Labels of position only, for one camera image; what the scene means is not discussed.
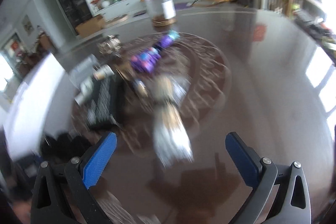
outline white paper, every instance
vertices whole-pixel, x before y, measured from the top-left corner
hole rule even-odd
[[[174,2],[172,0],[162,3],[165,19],[171,19],[176,16]]]

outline white cabinet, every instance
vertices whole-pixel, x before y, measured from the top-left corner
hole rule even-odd
[[[190,2],[193,0],[173,0],[174,2]],[[105,9],[102,9],[98,12],[95,12],[94,15],[101,14],[105,18],[105,20],[110,20],[111,18],[131,13],[135,14],[136,12],[139,12],[141,10],[145,10],[146,6],[144,2],[141,2],[141,0],[122,0],[118,3],[115,3]]]

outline blue gripper pad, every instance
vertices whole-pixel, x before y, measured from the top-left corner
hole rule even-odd
[[[83,168],[83,182],[86,189],[96,185],[116,147],[117,136],[111,132]]]
[[[225,147],[235,163],[245,184],[253,189],[259,185],[259,171],[238,140],[229,133],[225,138]]]

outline plastic jar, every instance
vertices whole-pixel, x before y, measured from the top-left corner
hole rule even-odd
[[[154,27],[162,27],[176,22],[173,0],[145,0],[145,3]]]

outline silver bolt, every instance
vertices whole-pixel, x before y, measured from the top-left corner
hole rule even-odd
[[[78,157],[73,157],[73,158],[71,159],[71,163],[72,163],[72,164],[77,164],[77,163],[79,163],[79,158],[78,158]]]
[[[48,162],[47,161],[44,161],[41,163],[41,167],[42,168],[46,168],[48,166]]]
[[[298,161],[295,161],[295,162],[294,162],[294,166],[295,166],[296,168],[301,168],[301,163],[299,163]]]
[[[271,164],[272,161],[269,158],[263,158],[262,161],[264,162],[264,164]]]

